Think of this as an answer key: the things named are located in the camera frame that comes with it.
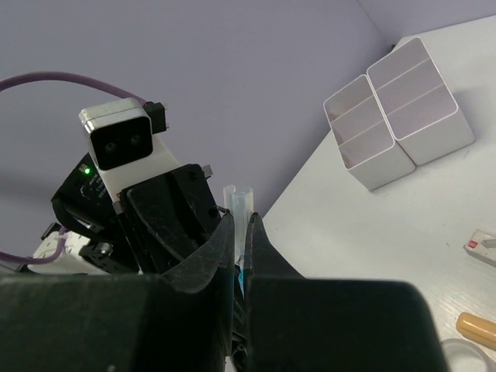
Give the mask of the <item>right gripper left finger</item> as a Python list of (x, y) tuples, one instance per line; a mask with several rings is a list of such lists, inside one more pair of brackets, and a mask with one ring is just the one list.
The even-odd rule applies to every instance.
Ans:
[(162, 275), (1, 278), (3, 371), (222, 371), (231, 353), (234, 223)]

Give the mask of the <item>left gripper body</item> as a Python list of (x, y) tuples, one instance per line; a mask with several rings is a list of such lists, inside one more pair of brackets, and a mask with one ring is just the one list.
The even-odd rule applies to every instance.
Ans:
[(165, 273), (210, 239), (221, 217), (207, 178), (186, 164), (121, 191), (119, 221), (143, 273)]

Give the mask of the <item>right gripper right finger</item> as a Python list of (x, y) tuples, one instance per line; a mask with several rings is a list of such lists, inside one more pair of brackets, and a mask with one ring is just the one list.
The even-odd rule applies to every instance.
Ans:
[(446, 371), (429, 306), (402, 281), (309, 279), (258, 214), (245, 244), (248, 371)]

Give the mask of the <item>blue pen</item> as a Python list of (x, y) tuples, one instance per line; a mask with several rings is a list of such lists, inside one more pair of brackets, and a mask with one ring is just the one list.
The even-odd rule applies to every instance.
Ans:
[(251, 215), (253, 214), (253, 189), (249, 186), (229, 185), (223, 188), (224, 208), (230, 211), (234, 219), (234, 248), (235, 265), (239, 268), (237, 280), (244, 295), (244, 252), (246, 232)]

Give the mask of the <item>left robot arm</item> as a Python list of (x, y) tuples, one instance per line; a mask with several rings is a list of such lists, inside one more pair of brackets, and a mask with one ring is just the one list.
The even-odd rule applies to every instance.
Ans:
[(100, 173), (85, 154), (50, 200), (65, 247), (42, 272), (164, 274), (221, 221), (207, 178), (158, 156)]

